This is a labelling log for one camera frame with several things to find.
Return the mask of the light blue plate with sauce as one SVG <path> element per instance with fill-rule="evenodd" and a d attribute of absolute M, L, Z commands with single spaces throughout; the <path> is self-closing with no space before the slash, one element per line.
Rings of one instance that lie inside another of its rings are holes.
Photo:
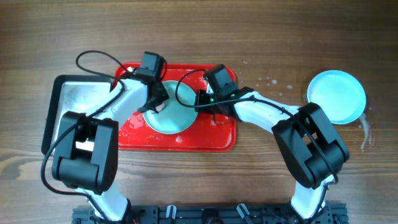
<path fill-rule="evenodd" d="M 181 105 L 175 98 L 175 89 L 178 81 L 168 80 L 163 82 L 169 95 L 165 108 L 159 113 L 147 111 L 143 113 L 145 122 L 150 128 L 162 134 L 177 134 L 189 128 L 197 118 L 198 113 L 194 108 Z"/>

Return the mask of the light blue plate top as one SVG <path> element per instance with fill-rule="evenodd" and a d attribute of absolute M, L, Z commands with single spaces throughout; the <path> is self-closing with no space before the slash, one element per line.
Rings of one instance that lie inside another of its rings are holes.
<path fill-rule="evenodd" d="M 363 103 L 366 94 L 360 82 L 341 70 L 327 70 L 315 76 L 307 88 L 310 103 Z"/>

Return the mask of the pink sponge with green scourer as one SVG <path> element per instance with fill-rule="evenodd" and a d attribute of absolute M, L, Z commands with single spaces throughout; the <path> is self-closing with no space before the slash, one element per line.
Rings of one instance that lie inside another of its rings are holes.
<path fill-rule="evenodd" d="M 160 105 L 155 107 L 155 112 L 159 113 L 160 111 L 162 111 L 165 108 L 165 103 L 161 103 Z"/>

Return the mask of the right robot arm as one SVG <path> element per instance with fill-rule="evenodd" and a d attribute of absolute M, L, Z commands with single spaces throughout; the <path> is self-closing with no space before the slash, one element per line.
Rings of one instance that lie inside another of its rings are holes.
<path fill-rule="evenodd" d="M 203 78 L 208 86 L 198 93 L 196 111 L 222 114 L 273 134 L 296 181 L 290 206 L 304 222 L 318 218 L 329 187 L 338 183 L 337 174 L 349 159 L 349 150 L 321 107 L 284 105 L 252 88 L 238 88 L 223 64 L 204 71 Z"/>

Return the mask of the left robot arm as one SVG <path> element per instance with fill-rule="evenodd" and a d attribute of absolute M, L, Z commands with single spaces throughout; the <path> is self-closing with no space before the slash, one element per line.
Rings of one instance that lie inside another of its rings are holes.
<path fill-rule="evenodd" d="M 118 132 L 135 112 L 158 113 L 169 96 L 162 80 L 167 62 L 145 52 L 141 64 L 115 78 L 103 103 L 87 112 L 67 111 L 58 137 L 45 155 L 43 184 L 56 194 L 86 198 L 90 207 L 73 211 L 73 223 L 139 223 L 131 202 L 114 179 L 118 169 Z"/>

